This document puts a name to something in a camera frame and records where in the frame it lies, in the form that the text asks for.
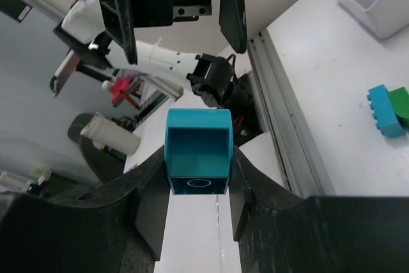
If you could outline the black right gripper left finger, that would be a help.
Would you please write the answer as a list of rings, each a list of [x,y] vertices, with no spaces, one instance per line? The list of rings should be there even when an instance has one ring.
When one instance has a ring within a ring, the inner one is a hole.
[[[1,194],[2,272],[153,272],[164,239],[164,151],[77,199]]]

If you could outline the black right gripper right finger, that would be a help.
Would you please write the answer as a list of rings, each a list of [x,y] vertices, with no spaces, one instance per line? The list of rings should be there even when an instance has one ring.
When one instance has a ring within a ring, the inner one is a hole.
[[[301,198],[233,152],[229,202],[243,272],[407,272],[408,198]]]

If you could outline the blue frog-print lego brick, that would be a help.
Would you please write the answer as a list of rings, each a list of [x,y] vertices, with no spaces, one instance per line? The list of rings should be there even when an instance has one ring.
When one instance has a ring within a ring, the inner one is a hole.
[[[233,160],[233,124],[227,109],[170,109],[164,161],[174,195],[225,194]]]

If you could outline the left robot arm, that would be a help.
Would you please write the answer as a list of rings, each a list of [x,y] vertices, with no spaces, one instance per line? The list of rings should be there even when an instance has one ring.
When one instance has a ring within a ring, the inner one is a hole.
[[[110,86],[108,68],[151,75],[192,91],[208,107],[244,111],[251,96],[239,85],[235,55],[173,51],[135,37],[138,28],[194,22],[212,14],[212,0],[76,0],[54,29],[69,46],[64,62],[50,80],[58,94],[78,70]]]

